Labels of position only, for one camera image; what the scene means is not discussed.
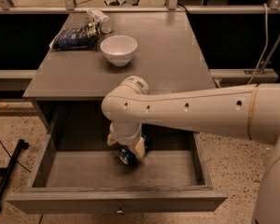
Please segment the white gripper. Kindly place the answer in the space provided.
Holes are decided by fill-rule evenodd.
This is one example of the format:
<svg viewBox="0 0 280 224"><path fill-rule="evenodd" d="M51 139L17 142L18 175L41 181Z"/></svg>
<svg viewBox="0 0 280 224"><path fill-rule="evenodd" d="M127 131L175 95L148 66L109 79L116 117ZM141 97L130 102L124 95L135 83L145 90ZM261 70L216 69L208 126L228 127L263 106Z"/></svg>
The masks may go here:
<svg viewBox="0 0 280 224"><path fill-rule="evenodd" d="M141 124L112 121L109 127L107 144L110 147L116 143L123 146L130 146L130 151L141 161L146 154L144 139L140 138L141 135Z"/></svg>

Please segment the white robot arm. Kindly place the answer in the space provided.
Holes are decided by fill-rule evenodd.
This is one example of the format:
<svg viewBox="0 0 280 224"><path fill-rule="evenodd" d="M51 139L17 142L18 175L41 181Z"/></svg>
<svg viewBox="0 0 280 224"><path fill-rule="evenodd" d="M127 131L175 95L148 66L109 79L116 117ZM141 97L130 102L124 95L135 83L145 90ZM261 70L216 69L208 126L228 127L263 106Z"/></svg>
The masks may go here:
<svg viewBox="0 0 280 224"><path fill-rule="evenodd" d="M280 224L280 84L151 95L131 76L104 98L102 111L111 121L107 143L126 146L138 160L146 154L144 124L273 145L251 224Z"/></svg>

